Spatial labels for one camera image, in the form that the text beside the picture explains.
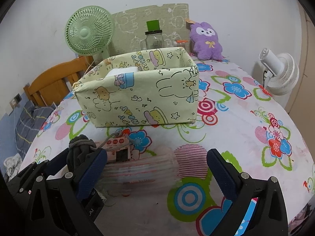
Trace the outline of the small orange-lid container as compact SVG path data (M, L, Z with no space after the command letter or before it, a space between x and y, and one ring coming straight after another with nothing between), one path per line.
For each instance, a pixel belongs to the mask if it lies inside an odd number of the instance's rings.
M182 47L187 52L189 52L189 41L188 40L174 40L173 46L174 47Z

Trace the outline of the floral bedsheet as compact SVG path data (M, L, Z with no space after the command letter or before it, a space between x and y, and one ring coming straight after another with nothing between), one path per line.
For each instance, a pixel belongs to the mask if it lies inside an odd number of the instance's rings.
M210 235L227 200L206 162L215 148L239 172L275 176L290 235L314 234L314 161L284 108L234 63L197 61L199 106L194 123L95 127L74 94L47 118L22 162L52 159L81 134L97 144L121 130L136 143L131 158L175 154L180 183L160 193L105 195L97 219L105 235Z

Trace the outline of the wall power outlet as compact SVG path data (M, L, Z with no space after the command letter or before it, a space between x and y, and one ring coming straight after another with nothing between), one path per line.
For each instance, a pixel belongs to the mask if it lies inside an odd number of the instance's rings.
M17 107L19 103L21 102L22 98L20 94L17 94L11 101L10 101L10 106L12 109Z

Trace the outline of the green card behind jar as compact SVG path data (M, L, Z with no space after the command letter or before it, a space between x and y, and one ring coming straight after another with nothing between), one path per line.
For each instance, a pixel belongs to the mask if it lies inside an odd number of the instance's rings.
M150 20L146 22L148 31L158 31L160 30L159 20Z

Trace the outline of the dark grey socks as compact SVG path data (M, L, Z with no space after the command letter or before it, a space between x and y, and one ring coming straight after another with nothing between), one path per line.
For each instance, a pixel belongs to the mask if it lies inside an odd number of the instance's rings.
M95 142L81 134L70 140L66 163L69 172L77 173L83 165L92 163L97 154Z

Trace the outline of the yellow cartoon fabric storage box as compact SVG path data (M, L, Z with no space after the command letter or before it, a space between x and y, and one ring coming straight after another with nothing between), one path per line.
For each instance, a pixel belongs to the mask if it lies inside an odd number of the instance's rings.
M113 68L135 73L105 77ZM73 91L95 127L193 123L199 100L199 69L182 47L151 49L103 60Z

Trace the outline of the purple plush bunny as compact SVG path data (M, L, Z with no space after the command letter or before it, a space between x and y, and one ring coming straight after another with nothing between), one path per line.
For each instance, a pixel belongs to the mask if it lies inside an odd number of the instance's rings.
M199 60L223 60L218 34L207 22L193 23L190 30L193 51Z

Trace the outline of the white item inside box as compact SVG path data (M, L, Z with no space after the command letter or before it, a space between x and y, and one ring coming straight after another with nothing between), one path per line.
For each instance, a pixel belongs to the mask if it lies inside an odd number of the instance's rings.
M126 68L113 68L105 77L117 76L126 73L135 73L138 71L137 67L126 67Z

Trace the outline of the crumpled clothes pile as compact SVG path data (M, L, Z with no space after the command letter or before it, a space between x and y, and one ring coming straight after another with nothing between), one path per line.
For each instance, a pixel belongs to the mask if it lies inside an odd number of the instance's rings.
M4 167L9 180L14 178L19 173L21 164L22 158L21 155L19 155L18 153L4 160Z

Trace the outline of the cartoon cardboard panel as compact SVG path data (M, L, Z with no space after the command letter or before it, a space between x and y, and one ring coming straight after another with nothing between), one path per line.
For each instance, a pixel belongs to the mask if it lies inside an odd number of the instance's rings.
M138 51L146 38L147 22L157 20L164 47L172 47L177 40L188 41L190 30L186 26L189 7L186 3L150 5L129 9L112 15L115 30L109 44L109 54L118 55Z

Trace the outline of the green desk fan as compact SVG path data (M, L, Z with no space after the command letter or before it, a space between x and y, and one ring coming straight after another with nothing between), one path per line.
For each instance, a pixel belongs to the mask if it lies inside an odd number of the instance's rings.
M73 13L65 27L68 47L78 55L92 56L98 64L110 57L109 44L114 34L112 15L99 6L85 6Z

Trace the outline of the wooden bed headboard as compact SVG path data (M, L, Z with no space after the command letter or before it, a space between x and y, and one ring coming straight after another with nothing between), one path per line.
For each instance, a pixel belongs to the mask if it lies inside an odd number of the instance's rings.
M92 56L79 56L69 62L60 63L41 73L31 84L25 85L23 90L35 105L59 105L92 63Z

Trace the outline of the grey plaid pillow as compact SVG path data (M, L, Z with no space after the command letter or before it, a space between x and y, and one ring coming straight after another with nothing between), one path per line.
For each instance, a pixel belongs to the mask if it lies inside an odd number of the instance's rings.
M15 127L16 149L22 160L24 160L33 140L55 108L55 106L38 107L32 101L25 103Z

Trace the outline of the pink packaged pouch with cord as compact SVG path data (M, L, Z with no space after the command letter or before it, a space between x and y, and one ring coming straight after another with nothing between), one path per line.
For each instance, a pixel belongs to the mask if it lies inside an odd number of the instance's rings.
M119 130L107 135L99 144L107 151L108 162L95 185L96 190L111 197L132 193L147 195L160 193L180 183L179 164L172 152L149 155L138 160L116 160L120 151L128 151L130 157L130 148L135 143L135 140Z

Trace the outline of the glass jar with black lid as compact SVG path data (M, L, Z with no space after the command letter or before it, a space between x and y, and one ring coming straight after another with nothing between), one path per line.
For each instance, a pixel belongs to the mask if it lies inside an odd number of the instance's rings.
M140 42L141 50L164 48L162 30L146 31L146 38Z

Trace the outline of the white standing fan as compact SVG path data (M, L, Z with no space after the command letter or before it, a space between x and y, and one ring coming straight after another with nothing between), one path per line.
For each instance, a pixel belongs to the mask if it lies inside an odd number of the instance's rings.
M289 93L299 79L299 67L289 53L275 55L264 48L259 60L265 67L263 86L273 95L282 96Z

